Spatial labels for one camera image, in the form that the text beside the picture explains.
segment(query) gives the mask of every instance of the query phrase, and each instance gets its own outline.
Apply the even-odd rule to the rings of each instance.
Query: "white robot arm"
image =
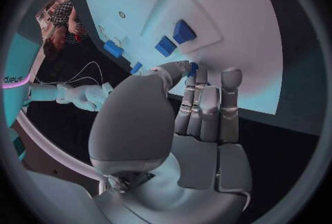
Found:
[[[28,98],[24,103],[56,101],[60,104],[67,104],[72,102],[82,110],[98,112],[112,91],[113,88],[108,82],[102,86],[83,85],[79,87],[71,87],[68,84],[57,84],[55,86],[31,83]]]

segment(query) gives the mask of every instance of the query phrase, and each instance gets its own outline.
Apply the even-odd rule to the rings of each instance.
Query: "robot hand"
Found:
[[[57,89],[57,103],[72,102],[77,108],[92,112],[98,112],[101,109],[106,98],[113,90],[109,83],[104,83],[102,87],[98,85],[71,87],[67,84],[58,84]]]
[[[221,91],[208,86],[207,77],[207,70],[199,66],[196,75],[187,78],[175,132],[205,142],[235,143],[238,140],[237,88],[242,82],[242,72],[236,68],[225,70]]]

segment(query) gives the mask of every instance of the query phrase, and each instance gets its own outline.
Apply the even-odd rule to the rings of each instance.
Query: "blue cube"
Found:
[[[140,62],[137,62],[133,69],[130,71],[130,74],[135,74],[140,68],[142,67],[142,64]]]
[[[104,49],[116,58],[120,58],[123,54],[123,49],[118,47],[113,41],[108,40],[105,42]]]
[[[191,27],[189,27],[189,25],[181,19],[175,25],[173,38],[177,41],[178,44],[181,44],[185,43],[186,41],[195,39],[196,34],[191,29]]]
[[[165,57],[169,57],[177,46],[164,36],[155,48]]]

